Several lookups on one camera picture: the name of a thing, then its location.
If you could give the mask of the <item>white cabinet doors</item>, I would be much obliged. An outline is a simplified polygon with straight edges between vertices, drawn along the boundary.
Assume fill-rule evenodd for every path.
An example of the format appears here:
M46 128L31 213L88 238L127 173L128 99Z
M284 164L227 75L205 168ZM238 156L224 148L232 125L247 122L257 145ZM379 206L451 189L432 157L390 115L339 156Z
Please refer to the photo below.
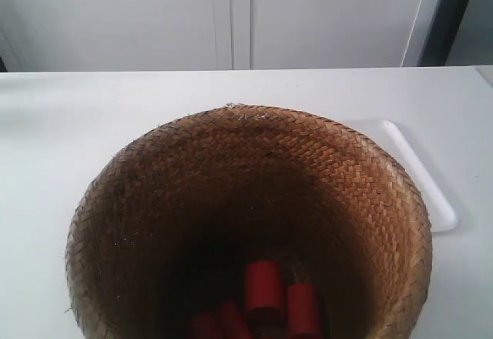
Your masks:
M415 66L439 0L1 0L13 72Z

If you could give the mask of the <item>red cylinder upright centre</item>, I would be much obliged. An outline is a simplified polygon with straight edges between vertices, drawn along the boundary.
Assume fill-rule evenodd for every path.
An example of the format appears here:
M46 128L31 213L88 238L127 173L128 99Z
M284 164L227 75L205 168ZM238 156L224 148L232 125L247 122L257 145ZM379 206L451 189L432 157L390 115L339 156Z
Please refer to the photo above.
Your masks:
M278 325L285 321L283 277L273 261L250 263L244 274L244 313L251 324Z

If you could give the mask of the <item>dark door frame post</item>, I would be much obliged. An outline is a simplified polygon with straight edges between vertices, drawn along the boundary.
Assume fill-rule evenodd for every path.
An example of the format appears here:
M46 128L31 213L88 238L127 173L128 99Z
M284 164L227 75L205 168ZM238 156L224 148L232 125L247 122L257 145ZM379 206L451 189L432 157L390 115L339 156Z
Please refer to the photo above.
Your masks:
M444 66L470 0L439 0L418 67Z

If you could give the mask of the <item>red cylinder right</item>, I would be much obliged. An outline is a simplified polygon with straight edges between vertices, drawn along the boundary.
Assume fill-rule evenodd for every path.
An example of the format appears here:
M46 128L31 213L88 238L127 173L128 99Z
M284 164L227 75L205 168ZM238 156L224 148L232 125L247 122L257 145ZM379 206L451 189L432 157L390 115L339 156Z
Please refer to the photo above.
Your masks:
M287 288L287 337L322 338L317 291L311 284Z

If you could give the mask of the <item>brown woven basket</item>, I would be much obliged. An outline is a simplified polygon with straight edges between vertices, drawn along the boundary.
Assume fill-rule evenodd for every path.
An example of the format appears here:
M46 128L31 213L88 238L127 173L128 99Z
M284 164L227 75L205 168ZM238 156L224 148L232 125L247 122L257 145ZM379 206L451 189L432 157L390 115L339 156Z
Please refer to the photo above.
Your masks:
M182 338L241 299L247 264L312 283L331 338L408 338L427 299L431 225L405 169L341 123L232 105L122 148L75 209L65 273L86 338Z

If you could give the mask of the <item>red cylinder lower middle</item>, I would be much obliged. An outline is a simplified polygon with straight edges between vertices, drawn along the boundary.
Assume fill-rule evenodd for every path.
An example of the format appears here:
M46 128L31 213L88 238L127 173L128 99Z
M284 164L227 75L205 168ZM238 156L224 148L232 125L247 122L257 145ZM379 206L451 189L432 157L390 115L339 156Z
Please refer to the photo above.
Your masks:
M243 319L242 314L232 301L223 303L218 315L227 339L253 339L253 335Z

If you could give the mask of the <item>white plastic tray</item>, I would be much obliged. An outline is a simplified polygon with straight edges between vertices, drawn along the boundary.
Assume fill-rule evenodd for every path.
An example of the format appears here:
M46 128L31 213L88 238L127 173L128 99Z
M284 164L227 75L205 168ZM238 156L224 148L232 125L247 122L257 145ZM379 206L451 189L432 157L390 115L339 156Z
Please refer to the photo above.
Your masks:
M404 167L421 192L432 233L448 232L458 225L454 207L395 123L387 119L347 119L342 123L372 139Z

